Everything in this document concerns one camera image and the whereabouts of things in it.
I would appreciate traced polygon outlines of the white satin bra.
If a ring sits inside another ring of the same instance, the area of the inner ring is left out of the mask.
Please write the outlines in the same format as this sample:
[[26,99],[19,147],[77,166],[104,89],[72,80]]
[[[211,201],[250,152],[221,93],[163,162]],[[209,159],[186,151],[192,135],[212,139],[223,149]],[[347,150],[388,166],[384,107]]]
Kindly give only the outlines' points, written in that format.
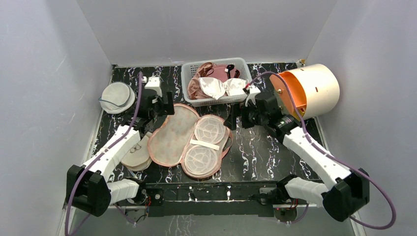
[[245,95],[243,89],[247,85],[247,81],[240,78],[231,78],[222,82],[214,77],[201,77],[199,83],[202,92],[215,100],[226,95]]

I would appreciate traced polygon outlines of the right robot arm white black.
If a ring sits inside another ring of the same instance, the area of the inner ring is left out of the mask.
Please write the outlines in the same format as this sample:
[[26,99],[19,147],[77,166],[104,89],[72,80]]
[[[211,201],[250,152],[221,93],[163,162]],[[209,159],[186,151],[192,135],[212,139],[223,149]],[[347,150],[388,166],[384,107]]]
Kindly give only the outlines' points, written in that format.
[[284,204],[294,199],[324,207],[335,220],[342,222],[369,203],[367,173],[346,169],[329,159],[322,146],[305,133],[301,123],[282,110],[271,94],[261,92],[245,102],[231,105],[224,125],[232,130],[240,119],[243,128],[262,126],[286,148],[297,154],[320,177],[321,182],[288,175],[276,188],[255,196],[262,204]]

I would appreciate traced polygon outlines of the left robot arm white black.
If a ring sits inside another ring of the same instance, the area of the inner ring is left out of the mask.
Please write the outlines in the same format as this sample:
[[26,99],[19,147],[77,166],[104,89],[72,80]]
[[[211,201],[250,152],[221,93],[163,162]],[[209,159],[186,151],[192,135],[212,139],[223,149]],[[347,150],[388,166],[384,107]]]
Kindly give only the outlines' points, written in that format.
[[133,114],[125,117],[125,122],[94,157],[81,166],[72,165],[67,171],[67,206],[99,217],[108,206],[120,201],[129,199],[136,205],[144,203],[147,192],[143,181],[133,177],[116,182],[108,180],[123,157],[153,126],[156,118],[174,113],[172,92],[162,96],[152,89],[140,88]]

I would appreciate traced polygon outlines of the peach patterned mesh laundry bag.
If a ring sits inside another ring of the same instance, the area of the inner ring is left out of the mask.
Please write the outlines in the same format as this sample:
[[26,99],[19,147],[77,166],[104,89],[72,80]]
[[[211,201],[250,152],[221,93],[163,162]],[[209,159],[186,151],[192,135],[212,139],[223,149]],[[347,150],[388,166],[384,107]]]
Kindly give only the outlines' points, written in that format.
[[151,159],[164,167],[181,165],[191,178],[214,175],[232,145],[230,128],[224,125],[223,118],[200,116],[184,104],[175,104],[174,111],[148,141]]

